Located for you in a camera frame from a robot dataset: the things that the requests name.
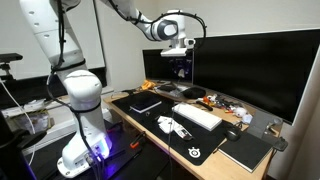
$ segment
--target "black monitor screen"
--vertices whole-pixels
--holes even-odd
[[[143,50],[145,75],[151,80],[192,81],[192,53],[185,57],[161,57],[161,49]],[[184,78],[178,73],[184,69]]]
[[[320,30],[207,38],[194,54],[193,84],[292,124],[319,39]]]

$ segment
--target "notebook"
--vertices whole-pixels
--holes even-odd
[[[226,141],[219,147],[221,153],[251,173],[271,149],[271,144],[247,132],[242,132],[238,141]]]

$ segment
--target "mouse pad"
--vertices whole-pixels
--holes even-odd
[[[130,110],[130,106],[132,104],[135,104],[140,100],[145,100],[145,98],[158,98],[162,103],[144,113],[137,113]],[[201,165],[209,157],[209,155],[224,140],[226,127],[230,125],[229,122],[223,120],[222,123],[214,130],[208,131],[177,113],[173,114],[171,109],[175,105],[175,102],[172,99],[149,91],[143,91],[138,94],[127,96],[125,98],[115,100],[112,103],[148,129],[151,133],[156,135],[163,142],[170,144],[172,149],[177,151],[194,165]],[[169,143],[169,135],[165,134],[159,128],[157,122],[159,116],[173,116],[173,119],[184,126],[184,128],[192,134],[194,139],[191,141],[184,141],[175,132],[172,132]]]

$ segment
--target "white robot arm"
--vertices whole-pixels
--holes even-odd
[[[100,107],[102,85],[87,70],[81,47],[66,16],[81,0],[20,0],[24,16],[34,36],[52,65],[70,98],[74,113],[76,135],[63,149],[57,166],[62,175],[72,178],[89,168],[88,155],[106,158],[112,143],[104,128]],[[101,0],[123,19],[137,26],[151,41],[171,41],[171,49],[163,56],[184,56],[186,45],[185,23],[181,11],[169,11],[155,21],[148,20],[131,0]]]

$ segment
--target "white keyboard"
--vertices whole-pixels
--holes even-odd
[[[205,112],[186,103],[180,103],[174,106],[172,110],[175,113],[178,113],[190,121],[198,124],[199,126],[207,129],[208,131],[212,131],[222,121],[222,119],[218,116]]]

